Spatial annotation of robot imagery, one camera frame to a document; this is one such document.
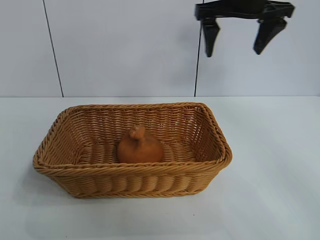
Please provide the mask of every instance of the orange object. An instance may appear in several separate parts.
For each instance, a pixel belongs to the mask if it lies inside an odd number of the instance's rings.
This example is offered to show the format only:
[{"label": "orange object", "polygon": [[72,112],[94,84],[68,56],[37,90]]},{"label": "orange object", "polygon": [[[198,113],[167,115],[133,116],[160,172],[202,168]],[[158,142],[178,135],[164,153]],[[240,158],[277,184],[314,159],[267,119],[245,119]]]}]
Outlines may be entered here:
[{"label": "orange object", "polygon": [[122,138],[117,148],[120,163],[161,162],[164,149],[161,143],[144,126],[133,126]]}]

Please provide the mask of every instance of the wicker basket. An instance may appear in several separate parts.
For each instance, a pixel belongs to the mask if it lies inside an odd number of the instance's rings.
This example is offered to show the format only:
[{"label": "wicker basket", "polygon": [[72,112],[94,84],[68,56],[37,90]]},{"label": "wicker basket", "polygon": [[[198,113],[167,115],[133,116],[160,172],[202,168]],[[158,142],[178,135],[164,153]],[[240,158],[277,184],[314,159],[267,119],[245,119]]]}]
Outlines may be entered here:
[{"label": "wicker basket", "polygon": [[[117,145],[136,124],[161,141],[163,162],[118,163]],[[231,159],[203,103],[81,105],[59,114],[33,167],[77,198],[173,197],[201,192]]]}]

